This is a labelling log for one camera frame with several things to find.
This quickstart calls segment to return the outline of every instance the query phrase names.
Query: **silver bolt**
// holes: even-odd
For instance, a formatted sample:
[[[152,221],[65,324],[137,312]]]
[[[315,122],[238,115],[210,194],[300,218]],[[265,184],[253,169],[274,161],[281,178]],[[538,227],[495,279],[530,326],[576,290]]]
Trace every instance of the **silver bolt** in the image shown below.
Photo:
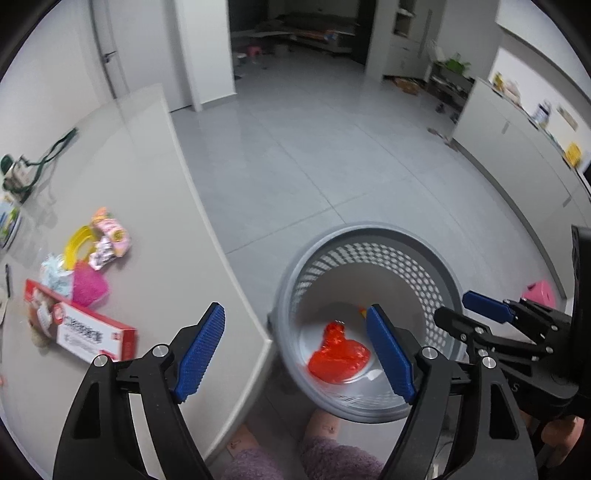
[[[156,345],[152,348],[152,355],[161,357],[168,353],[168,347],[166,345]]]
[[[482,365],[484,365],[487,368],[495,368],[496,362],[495,362],[494,358],[491,358],[490,356],[486,356],[482,359]]]
[[[104,367],[107,364],[108,360],[109,357],[107,357],[106,355],[99,355],[94,359],[92,363],[95,365],[95,367]]]
[[[423,349],[423,357],[428,358],[429,360],[433,360],[434,358],[437,358],[437,350],[435,350],[434,348],[431,348],[430,346],[425,347]]]

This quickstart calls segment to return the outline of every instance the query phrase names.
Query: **white tabletop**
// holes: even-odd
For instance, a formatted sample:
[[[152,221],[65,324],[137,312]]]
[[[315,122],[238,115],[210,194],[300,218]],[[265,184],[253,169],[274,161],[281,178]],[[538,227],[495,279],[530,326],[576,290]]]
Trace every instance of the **white tabletop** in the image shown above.
[[[99,312],[136,327],[137,356],[199,321],[209,304],[226,310],[226,331],[198,392],[181,406],[204,458],[222,447],[261,382],[271,340],[224,256],[190,178],[159,86],[112,102],[78,124],[74,143],[46,168],[27,200],[14,243],[0,372],[2,419],[49,478],[61,430],[88,365],[61,347],[31,341],[23,302],[48,252],[106,206],[127,228],[131,250],[110,264],[111,294]],[[148,473],[163,478],[141,413],[132,412]]]

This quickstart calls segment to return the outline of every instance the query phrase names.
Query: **blue gripper pad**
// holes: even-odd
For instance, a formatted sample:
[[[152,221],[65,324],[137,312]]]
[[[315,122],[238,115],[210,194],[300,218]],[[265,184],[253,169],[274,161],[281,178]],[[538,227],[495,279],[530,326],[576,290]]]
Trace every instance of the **blue gripper pad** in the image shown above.
[[[480,293],[468,290],[462,297],[462,304],[468,310],[476,312],[486,318],[490,318],[497,323],[512,323],[515,319],[515,313],[503,302],[490,299]]]
[[[205,320],[187,354],[179,363],[177,386],[174,389],[179,402],[184,402],[197,391],[225,325],[226,314],[223,307],[218,305]]]
[[[414,388],[413,366],[378,311],[373,307],[367,311],[366,329],[392,390],[406,403],[412,402],[417,395]]]

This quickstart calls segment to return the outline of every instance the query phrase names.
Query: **trash can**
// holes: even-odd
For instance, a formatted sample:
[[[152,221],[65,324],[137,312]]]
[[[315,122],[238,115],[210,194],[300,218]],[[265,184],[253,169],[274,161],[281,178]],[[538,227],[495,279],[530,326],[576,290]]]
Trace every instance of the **trash can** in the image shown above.
[[[441,306],[462,312],[457,285],[443,259],[415,235],[381,223],[347,225],[317,238],[294,259],[269,320],[285,367],[320,408],[359,423],[394,421],[406,417],[410,406],[392,391],[361,310],[379,303],[394,325],[457,360],[466,346],[433,322]],[[333,320],[371,352],[367,366],[342,384],[323,382],[307,369]]]

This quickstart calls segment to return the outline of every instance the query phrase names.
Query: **crumpled wrapper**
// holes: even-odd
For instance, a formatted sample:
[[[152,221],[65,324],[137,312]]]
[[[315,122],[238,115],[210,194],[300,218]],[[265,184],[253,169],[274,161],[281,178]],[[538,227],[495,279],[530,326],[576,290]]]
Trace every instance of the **crumpled wrapper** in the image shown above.
[[[116,258],[113,243],[108,236],[103,235],[100,240],[95,243],[96,251],[92,252],[88,257],[88,264],[95,270],[100,270],[111,260]]]
[[[74,272],[64,267],[63,255],[49,254],[41,263],[39,275],[42,285],[59,293],[62,297],[72,299]]]

